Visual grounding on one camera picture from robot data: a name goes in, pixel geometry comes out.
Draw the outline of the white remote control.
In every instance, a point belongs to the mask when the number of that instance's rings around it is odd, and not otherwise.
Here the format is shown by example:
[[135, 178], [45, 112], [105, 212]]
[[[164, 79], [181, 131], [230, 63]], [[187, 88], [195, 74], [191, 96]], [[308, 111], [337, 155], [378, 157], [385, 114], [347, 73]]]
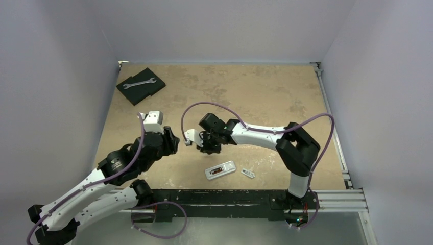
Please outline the white remote control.
[[236, 166], [233, 161], [218, 164], [216, 166], [207, 168], [204, 170], [205, 176], [208, 180], [213, 180], [224, 175], [230, 174], [236, 171]]

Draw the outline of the white battery cover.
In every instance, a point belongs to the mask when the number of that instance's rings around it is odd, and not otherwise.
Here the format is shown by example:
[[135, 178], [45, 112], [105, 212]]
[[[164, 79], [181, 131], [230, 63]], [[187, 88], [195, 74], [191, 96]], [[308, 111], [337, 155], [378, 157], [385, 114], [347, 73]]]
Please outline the white battery cover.
[[247, 170], [245, 168], [242, 169], [241, 173], [251, 179], [255, 178], [255, 173], [251, 172], [250, 170]]

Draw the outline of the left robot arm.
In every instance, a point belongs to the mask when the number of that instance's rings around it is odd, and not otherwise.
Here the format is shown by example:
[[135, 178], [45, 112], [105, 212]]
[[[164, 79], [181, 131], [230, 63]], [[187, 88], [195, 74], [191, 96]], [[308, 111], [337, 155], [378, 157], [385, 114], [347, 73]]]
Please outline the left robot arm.
[[32, 237], [38, 244], [72, 244], [88, 226], [121, 210], [166, 204], [156, 201], [148, 183], [137, 177], [162, 157], [176, 154], [179, 142], [170, 127], [142, 127], [141, 136], [134, 143], [109, 153], [62, 197], [28, 209], [34, 226], [26, 244], [32, 243]]

